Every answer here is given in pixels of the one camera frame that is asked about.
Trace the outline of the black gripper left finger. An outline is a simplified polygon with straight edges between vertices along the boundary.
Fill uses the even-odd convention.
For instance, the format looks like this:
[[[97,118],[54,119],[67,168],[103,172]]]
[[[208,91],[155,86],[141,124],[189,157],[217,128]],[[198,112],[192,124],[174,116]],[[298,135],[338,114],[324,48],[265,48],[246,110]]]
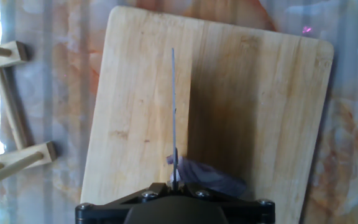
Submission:
[[[75,208],[76,224],[94,223],[124,223],[130,209],[170,193],[170,188],[165,183],[152,183],[148,188],[139,190],[123,198],[104,205],[81,203]]]

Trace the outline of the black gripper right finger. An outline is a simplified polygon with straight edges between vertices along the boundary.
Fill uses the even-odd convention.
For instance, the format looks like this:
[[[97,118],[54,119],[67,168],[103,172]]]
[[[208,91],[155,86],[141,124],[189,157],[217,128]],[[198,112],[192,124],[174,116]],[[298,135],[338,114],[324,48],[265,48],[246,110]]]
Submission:
[[[185,184],[185,205],[197,223],[275,223],[275,203],[268,199],[245,201],[199,184]]]

